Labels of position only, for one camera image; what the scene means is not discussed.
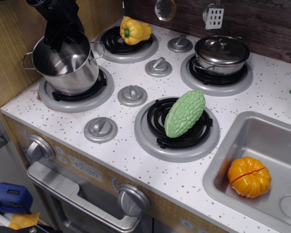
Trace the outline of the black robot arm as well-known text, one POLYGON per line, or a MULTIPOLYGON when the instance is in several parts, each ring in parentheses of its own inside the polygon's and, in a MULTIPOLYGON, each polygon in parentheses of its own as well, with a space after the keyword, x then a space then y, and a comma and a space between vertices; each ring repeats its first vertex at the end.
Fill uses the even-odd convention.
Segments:
POLYGON ((28 0, 47 21, 44 43, 55 52, 62 44, 82 42, 84 27, 78 16, 79 7, 75 0, 28 0))

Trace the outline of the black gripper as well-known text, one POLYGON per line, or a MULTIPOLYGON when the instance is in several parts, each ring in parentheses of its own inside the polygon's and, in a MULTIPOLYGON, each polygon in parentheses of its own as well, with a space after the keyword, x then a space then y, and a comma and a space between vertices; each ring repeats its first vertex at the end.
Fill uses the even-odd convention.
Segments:
POLYGON ((78 16, 79 6, 75 0, 37 0, 36 10, 46 19, 44 43, 59 53, 63 42, 81 44, 84 27, 78 16))

